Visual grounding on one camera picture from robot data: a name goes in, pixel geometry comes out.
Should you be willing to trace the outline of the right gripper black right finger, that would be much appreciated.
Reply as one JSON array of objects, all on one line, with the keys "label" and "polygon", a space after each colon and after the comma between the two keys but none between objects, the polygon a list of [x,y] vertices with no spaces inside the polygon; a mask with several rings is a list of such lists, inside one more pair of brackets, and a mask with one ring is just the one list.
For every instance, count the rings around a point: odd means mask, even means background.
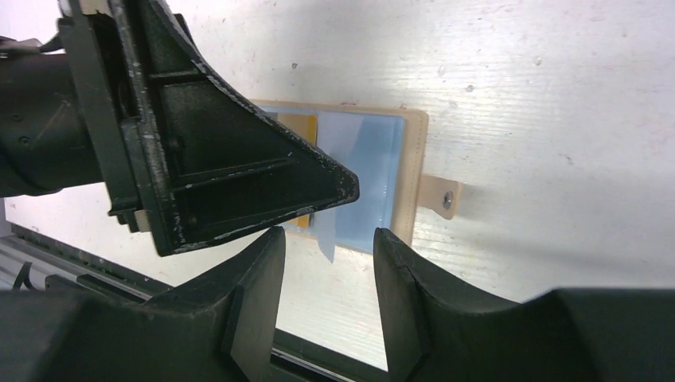
[{"label": "right gripper black right finger", "polygon": [[671,381],[671,289],[559,288],[513,302],[473,286],[393,232],[373,237],[393,381]]}]

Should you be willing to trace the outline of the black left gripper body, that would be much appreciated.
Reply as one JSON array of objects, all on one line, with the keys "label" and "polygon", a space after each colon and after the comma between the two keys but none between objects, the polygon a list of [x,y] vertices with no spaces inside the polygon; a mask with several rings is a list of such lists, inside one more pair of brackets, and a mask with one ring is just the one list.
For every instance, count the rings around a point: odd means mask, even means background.
[{"label": "black left gripper body", "polygon": [[1,195],[43,196],[104,183],[132,232],[140,210],[121,122],[122,47],[109,18],[61,18],[48,42],[1,39]]}]

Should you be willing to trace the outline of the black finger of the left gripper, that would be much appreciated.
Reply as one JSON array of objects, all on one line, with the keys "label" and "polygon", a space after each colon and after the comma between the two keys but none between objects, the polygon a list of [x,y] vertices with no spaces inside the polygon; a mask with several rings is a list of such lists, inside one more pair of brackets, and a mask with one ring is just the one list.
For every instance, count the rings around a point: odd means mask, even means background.
[{"label": "black finger of the left gripper", "polygon": [[246,99],[164,1],[113,1],[130,86],[121,129],[160,256],[354,202],[357,175]]}]

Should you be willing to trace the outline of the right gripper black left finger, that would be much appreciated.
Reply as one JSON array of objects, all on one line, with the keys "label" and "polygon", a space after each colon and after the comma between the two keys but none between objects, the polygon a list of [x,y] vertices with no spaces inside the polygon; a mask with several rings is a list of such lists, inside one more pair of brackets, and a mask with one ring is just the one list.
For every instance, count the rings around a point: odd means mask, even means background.
[{"label": "right gripper black left finger", "polygon": [[4,381],[263,381],[285,262],[273,227],[144,303],[85,290],[1,294]]}]

